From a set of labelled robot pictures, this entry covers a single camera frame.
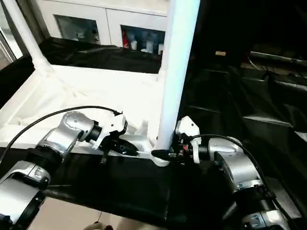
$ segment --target black fabric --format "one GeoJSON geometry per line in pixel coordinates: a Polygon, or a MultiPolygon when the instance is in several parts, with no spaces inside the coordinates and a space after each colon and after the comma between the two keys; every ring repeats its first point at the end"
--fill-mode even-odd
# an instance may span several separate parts
{"type": "MultiPolygon", "coordinates": [[[[160,68],[158,56],[114,46],[50,39],[41,48],[53,64],[149,73],[160,68]]],[[[2,104],[32,71],[31,60],[24,57],[0,72],[2,104]]],[[[278,178],[307,216],[306,98],[304,79],[250,69],[201,70],[187,74],[179,118],[189,115],[201,133],[242,141],[264,173],[278,178]]],[[[25,153],[12,149],[0,175],[25,153]]],[[[231,193],[211,163],[159,168],[148,160],[110,157],[104,166],[100,160],[70,154],[46,194],[170,229],[221,229],[231,193]]]]}

